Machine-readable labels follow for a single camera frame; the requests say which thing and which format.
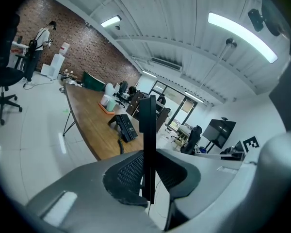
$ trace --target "wooden table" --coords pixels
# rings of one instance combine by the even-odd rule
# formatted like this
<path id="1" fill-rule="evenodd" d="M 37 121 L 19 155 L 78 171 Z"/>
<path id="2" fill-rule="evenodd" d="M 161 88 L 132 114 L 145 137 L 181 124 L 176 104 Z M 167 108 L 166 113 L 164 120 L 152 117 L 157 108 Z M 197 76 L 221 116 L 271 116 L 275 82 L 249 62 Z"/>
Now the wooden table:
<path id="1" fill-rule="evenodd" d="M 96 159 L 105 160 L 119 155 L 120 128 L 115 122 L 108 124 L 114 115 L 104 113 L 98 105 L 103 93 L 71 84 L 65 85 L 65 92 L 75 124 Z M 118 105 L 115 106 L 114 111 L 115 114 L 127 114 Z M 128 116 L 138 137 L 128 143 L 122 140 L 125 153 L 143 149 L 143 134 L 139 132 L 139 121 Z"/>

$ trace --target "white ceiling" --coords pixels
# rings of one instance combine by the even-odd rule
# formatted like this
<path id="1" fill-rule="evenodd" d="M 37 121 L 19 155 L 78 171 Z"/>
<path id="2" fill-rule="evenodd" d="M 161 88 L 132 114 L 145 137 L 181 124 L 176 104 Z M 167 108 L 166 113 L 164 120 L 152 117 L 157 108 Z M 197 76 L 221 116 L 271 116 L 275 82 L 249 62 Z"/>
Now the white ceiling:
<path id="1" fill-rule="evenodd" d="M 119 15 L 105 30 L 138 66 L 161 79 L 196 93 L 214 105 L 271 90 L 289 58 L 289 40 L 266 27 L 257 33 L 249 20 L 261 0 L 68 0 L 98 24 Z M 270 64 L 255 48 L 228 31 L 208 23 L 214 12 L 243 25 L 278 56 Z M 211 71 L 230 37 L 237 42 Z M 182 66 L 181 71 L 153 63 L 152 57 Z"/>

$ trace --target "black telephone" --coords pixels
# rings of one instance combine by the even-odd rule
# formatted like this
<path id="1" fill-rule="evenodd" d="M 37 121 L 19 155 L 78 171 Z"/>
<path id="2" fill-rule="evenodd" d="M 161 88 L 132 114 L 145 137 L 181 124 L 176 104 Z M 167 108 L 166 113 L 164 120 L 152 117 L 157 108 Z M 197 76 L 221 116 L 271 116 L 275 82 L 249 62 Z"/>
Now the black telephone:
<path id="1" fill-rule="evenodd" d="M 115 115 L 108 122 L 108 124 L 111 124 L 113 122 L 116 122 L 120 126 L 122 138 L 124 139 L 125 142 L 129 142 L 138 136 L 128 115 L 126 114 Z"/>

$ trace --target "air conditioning vent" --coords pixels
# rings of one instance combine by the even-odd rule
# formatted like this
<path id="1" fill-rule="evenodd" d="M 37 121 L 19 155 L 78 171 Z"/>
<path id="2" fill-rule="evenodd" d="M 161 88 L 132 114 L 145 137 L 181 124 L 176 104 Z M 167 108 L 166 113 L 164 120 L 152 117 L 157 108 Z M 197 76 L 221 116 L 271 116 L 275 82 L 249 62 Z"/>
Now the air conditioning vent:
<path id="1" fill-rule="evenodd" d="M 180 71 L 181 70 L 181 66 L 179 65 L 176 65 L 176 64 L 173 64 L 173 63 L 170 63 L 168 61 L 165 61 L 165 60 L 161 60 L 161 59 L 156 59 L 156 58 L 151 58 L 151 61 L 152 62 L 155 62 L 157 64 L 160 64 L 160 65 L 163 65 L 163 66 L 166 66 L 166 67 L 169 67 L 173 70 L 176 70 L 176 71 Z"/>

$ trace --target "white floor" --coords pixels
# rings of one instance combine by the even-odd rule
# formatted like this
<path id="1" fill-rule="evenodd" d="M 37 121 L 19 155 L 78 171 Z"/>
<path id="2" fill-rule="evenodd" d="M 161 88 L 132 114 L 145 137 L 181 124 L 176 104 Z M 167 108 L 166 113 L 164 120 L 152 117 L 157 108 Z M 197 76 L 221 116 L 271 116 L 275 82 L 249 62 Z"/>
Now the white floor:
<path id="1" fill-rule="evenodd" d="M 16 103 L 23 111 L 20 113 L 18 108 L 5 105 L 5 125 L 0 125 L 0 180 L 7 195 L 24 205 L 74 168 L 96 161 L 76 126 L 62 137 L 69 106 L 65 94 L 59 91 L 59 81 L 50 81 L 38 73 L 32 80 L 47 84 L 30 90 L 25 90 L 22 82 L 9 87 L 5 95 L 16 94 Z M 157 147 L 173 149 L 171 135 L 174 133 L 164 129 L 162 127 L 157 134 Z M 169 196 L 161 182 L 155 201 L 150 216 L 163 229 Z"/>

